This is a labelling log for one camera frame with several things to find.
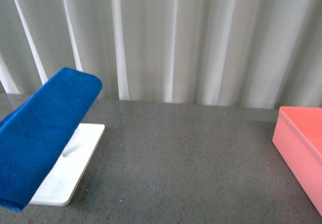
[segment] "gray table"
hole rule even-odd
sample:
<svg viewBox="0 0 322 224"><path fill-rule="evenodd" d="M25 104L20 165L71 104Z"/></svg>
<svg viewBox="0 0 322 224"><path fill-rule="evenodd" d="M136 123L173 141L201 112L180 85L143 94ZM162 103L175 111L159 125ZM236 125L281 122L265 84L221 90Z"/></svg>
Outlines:
<svg viewBox="0 0 322 224"><path fill-rule="evenodd" d="M0 117L28 96L0 94ZM97 100L105 133L66 207L0 223L322 223L272 144L277 110Z"/></svg>

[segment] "blue towel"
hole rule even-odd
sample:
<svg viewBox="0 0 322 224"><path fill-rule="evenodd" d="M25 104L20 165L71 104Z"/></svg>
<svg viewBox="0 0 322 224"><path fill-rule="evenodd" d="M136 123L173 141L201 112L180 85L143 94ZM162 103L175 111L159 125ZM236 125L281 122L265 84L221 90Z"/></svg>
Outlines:
<svg viewBox="0 0 322 224"><path fill-rule="evenodd" d="M30 202L101 88L63 68L0 122L0 205L21 211Z"/></svg>

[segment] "white curtain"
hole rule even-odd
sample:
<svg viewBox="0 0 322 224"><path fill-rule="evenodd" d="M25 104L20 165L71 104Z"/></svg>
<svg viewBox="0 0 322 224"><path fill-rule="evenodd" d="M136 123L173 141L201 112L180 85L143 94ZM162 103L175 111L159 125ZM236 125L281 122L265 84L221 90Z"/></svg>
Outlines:
<svg viewBox="0 0 322 224"><path fill-rule="evenodd" d="M0 0L0 92L64 66L110 99L322 107L322 0Z"/></svg>

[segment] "pink box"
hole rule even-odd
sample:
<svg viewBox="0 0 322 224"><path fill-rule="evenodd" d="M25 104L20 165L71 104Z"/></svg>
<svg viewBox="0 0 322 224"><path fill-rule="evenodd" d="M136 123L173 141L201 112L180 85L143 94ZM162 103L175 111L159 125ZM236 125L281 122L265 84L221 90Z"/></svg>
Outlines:
<svg viewBox="0 0 322 224"><path fill-rule="evenodd" d="M322 215L322 108L281 107L273 143Z"/></svg>

